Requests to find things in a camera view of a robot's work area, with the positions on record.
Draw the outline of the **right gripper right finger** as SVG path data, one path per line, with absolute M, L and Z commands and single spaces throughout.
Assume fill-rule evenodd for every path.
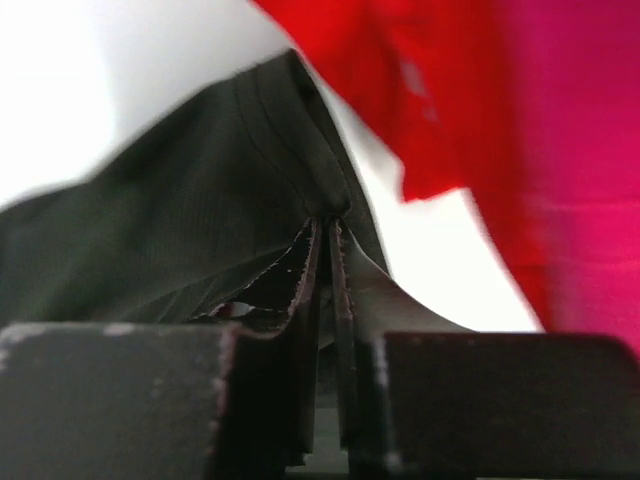
M 594 334 L 479 333 L 334 222 L 341 443 L 357 479 L 635 479 L 639 364 Z

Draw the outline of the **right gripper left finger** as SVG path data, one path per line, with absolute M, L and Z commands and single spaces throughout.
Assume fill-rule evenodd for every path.
M 1 333 L 5 479 L 278 479 L 314 442 L 322 228 L 204 322 Z

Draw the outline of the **black t shirt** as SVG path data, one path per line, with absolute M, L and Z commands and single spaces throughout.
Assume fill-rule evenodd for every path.
M 212 84 L 91 179 L 1 214 L 1 321 L 183 323 L 258 277 L 309 219 L 386 262 L 299 56 Z

